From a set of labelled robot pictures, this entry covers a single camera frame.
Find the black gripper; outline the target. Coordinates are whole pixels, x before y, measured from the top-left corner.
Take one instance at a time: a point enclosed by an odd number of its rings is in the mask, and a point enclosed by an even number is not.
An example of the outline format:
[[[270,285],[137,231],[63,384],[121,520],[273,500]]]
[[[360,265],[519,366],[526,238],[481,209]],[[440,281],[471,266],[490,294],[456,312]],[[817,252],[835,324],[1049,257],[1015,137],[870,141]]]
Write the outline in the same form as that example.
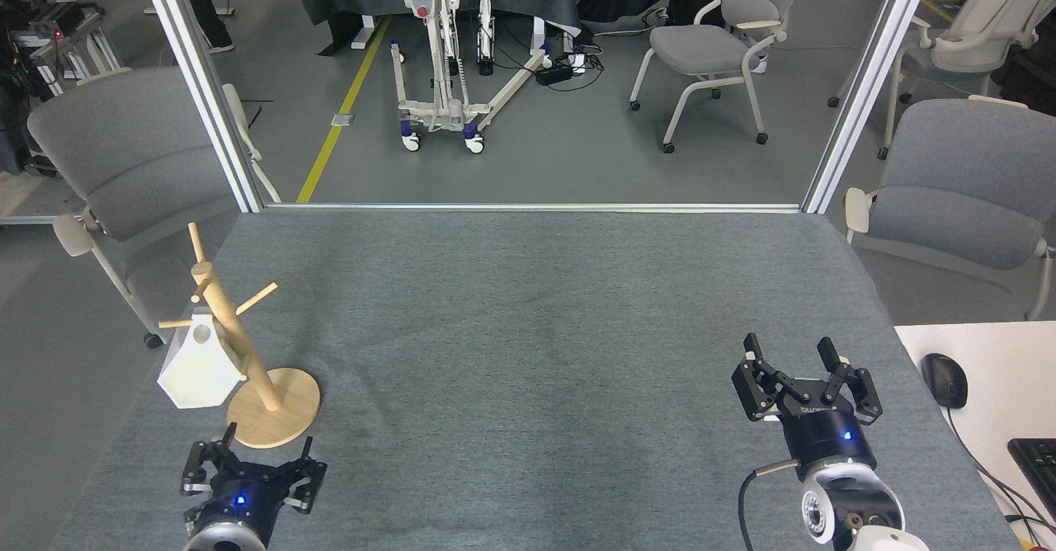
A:
[[[855,416],[857,412],[866,417],[864,423],[872,424],[883,413],[869,370],[853,367],[848,359],[838,355],[831,338],[823,337],[816,348],[823,366],[830,372],[819,397],[826,404],[804,405],[796,400],[794,379],[766,363],[755,332],[748,332],[742,345],[744,357],[732,373],[732,383],[742,401],[746,417],[750,421],[760,421],[767,412],[777,406],[785,442],[791,458],[799,464],[796,469],[799,481],[804,481],[808,473],[834,462],[876,468],[875,455]],[[845,385],[855,400],[855,408],[847,400],[837,399]],[[780,400],[785,394],[794,399]]]
[[[229,423],[218,440],[200,440],[190,446],[181,472],[181,494],[208,492],[206,462],[216,475],[233,471],[238,463],[230,442],[238,424]],[[208,501],[190,512],[189,546],[267,546],[271,542],[279,510],[284,505],[295,512],[312,512],[319,497],[328,466],[310,457],[314,438],[307,437],[301,455],[276,469],[276,479],[222,479]]]

